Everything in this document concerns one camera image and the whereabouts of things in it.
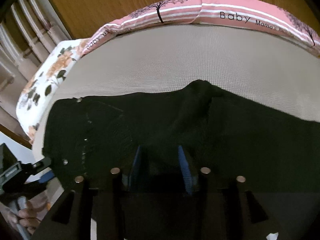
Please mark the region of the person's left hand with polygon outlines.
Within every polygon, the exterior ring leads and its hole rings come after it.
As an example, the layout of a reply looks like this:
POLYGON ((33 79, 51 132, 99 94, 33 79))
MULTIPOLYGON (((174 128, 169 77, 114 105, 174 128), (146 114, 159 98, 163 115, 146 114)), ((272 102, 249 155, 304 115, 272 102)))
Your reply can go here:
POLYGON ((14 231, 18 232, 17 225, 20 224, 32 235, 47 214, 49 204, 49 198, 44 191, 28 200, 26 208, 21 209, 17 214, 14 214, 9 207, 1 204, 1 214, 14 231))

